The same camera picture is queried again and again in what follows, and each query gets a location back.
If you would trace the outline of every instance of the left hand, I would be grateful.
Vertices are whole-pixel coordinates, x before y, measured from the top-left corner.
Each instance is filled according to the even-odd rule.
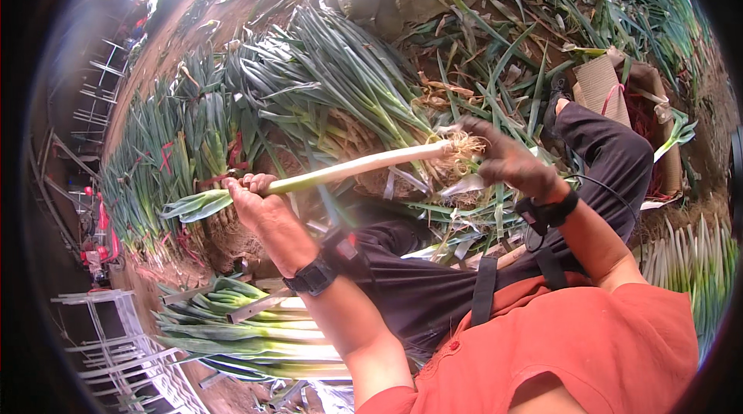
[[[260,196],[275,180],[269,174],[247,174],[239,180],[226,178],[222,186],[229,190],[240,222],[255,233],[279,272],[292,278],[320,249],[281,196]]]
[[[524,145],[497,131],[490,122],[464,116],[459,124],[463,131],[488,142],[485,161],[477,171],[486,185],[505,181],[543,205],[561,202],[570,192],[570,185],[554,168],[544,166]]]

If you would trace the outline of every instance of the shoe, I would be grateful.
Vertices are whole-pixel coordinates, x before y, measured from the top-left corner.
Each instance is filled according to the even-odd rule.
[[[542,123],[544,124],[542,132],[551,139],[559,138],[553,132],[553,128],[555,121],[557,120],[557,101],[561,98],[568,101],[573,100],[570,82],[568,81],[568,76],[564,72],[558,72],[554,77],[552,77],[552,82],[550,82],[550,101],[547,105],[547,109],[544,111],[544,118],[542,120]]]

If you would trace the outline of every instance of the worker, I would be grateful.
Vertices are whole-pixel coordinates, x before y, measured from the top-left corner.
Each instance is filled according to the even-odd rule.
[[[414,246],[415,230],[393,223],[360,235],[383,287],[371,293],[328,266],[283,198],[259,195],[274,177],[225,181],[241,222],[348,366],[357,412],[670,410],[697,369],[698,350],[688,296],[649,285],[625,244],[650,180],[647,141],[571,101],[567,77],[556,75],[545,130],[577,152],[596,181],[576,195],[492,124],[464,117],[460,125],[488,142],[478,170],[486,184],[516,188],[550,225],[543,238],[530,233],[529,252],[502,270],[486,258],[477,273],[399,257],[375,265],[376,255]],[[399,315],[412,313],[407,323],[390,303],[403,308]],[[457,319],[462,307],[471,311]],[[440,315],[451,318],[444,334]],[[427,320],[433,324],[426,327]],[[406,325],[417,333],[403,335]],[[413,378],[406,340],[425,349],[426,336],[438,339],[435,351]]]

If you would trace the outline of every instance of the cardboard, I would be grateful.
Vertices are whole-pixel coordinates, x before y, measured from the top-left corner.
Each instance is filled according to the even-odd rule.
[[[582,106],[601,114],[606,97],[611,88],[619,83],[624,67],[624,53],[615,47],[609,48],[605,55],[589,61],[586,64],[574,68],[578,82],[573,86],[575,101]],[[651,141],[653,149],[658,149],[671,136],[673,130],[673,115],[670,113],[670,104],[663,87],[661,75],[656,68],[641,61],[632,61],[627,79],[627,86],[632,92],[642,92],[646,98],[642,98],[647,109],[655,111],[660,125],[660,131],[655,132]],[[615,89],[609,97],[604,115],[616,122],[630,127],[627,105],[620,89]],[[681,153],[678,145],[674,145],[656,163],[657,169],[661,171],[661,192],[664,195],[677,199],[681,196],[682,177]],[[666,202],[646,202],[644,209],[659,207]]]
[[[578,82],[573,86],[573,96],[581,106],[585,106],[593,112],[601,114],[606,97],[611,93],[614,86],[619,85],[617,72],[608,55],[602,55],[581,66],[573,68]],[[617,87],[609,96],[604,115],[627,127],[629,115],[627,105],[624,103],[622,90]]]

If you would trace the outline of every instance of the red shirt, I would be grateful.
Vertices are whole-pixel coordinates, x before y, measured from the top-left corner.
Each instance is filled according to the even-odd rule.
[[[569,272],[572,288],[549,292],[543,277],[494,295],[489,322],[469,315],[415,377],[357,412],[506,412],[515,389],[542,372],[560,378],[590,414],[667,412],[697,370],[686,294],[627,283],[613,293]]]

